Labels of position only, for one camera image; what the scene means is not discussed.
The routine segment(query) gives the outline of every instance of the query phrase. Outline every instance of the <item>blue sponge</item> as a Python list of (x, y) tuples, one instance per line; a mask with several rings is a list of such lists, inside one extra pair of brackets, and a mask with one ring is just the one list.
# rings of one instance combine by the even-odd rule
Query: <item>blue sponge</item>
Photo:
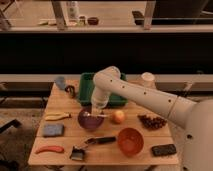
[(62, 136), (64, 133), (63, 124), (46, 124), (43, 128), (44, 137), (57, 137)]

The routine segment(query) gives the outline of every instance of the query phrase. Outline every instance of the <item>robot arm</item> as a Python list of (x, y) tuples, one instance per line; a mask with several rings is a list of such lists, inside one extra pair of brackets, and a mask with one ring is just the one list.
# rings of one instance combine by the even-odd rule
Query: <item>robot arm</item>
[(119, 74), (116, 76), (111, 73), (113, 68), (119, 71), (115, 67), (109, 67), (95, 74), (93, 78), (95, 89), (91, 99), (93, 107), (104, 108), (110, 93), (115, 93), (185, 128), (187, 115), (195, 102), (123, 81), (118, 77)]
[(213, 100), (193, 102), (173, 94), (127, 83), (116, 67), (94, 76), (91, 102), (102, 109), (115, 93), (144, 106), (185, 129), (183, 171), (213, 171)]

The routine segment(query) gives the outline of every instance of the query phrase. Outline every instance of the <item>orange plastic bowl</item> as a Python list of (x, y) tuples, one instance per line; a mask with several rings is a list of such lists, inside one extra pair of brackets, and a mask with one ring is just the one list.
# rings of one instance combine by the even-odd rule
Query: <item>orange plastic bowl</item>
[(144, 145), (140, 132), (134, 128), (125, 128), (120, 131), (117, 138), (118, 147), (128, 157), (138, 154)]

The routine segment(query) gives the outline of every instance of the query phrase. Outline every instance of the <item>green plastic tray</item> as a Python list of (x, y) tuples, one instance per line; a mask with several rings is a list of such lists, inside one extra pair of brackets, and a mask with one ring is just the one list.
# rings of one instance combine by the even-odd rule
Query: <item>green plastic tray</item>
[[(82, 73), (79, 86), (78, 101), (82, 106), (91, 105), (91, 95), (94, 89), (93, 76), (95, 73)], [(126, 75), (121, 73), (121, 79), (126, 80)], [(124, 106), (127, 100), (121, 96), (111, 94), (107, 106)]]

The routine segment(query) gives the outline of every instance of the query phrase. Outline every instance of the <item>chair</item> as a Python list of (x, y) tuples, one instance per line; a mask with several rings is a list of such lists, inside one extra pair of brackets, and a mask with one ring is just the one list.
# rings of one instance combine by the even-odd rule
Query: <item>chair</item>
[[(21, 123), (18, 120), (16, 120), (16, 119), (8, 122), (7, 124), (3, 125), (0, 128), (0, 134), (2, 132), (4, 132), (5, 130), (7, 130), (8, 128), (10, 128), (11, 126), (14, 126), (15, 128), (18, 128), (19, 126), (21, 126)], [(9, 171), (18, 171), (18, 168), (19, 168), (19, 164), (16, 161), (8, 162), (5, 159), (4, 160), (0, 160), (0, 166), (6, 167), (7, 169), (9, 169)]]

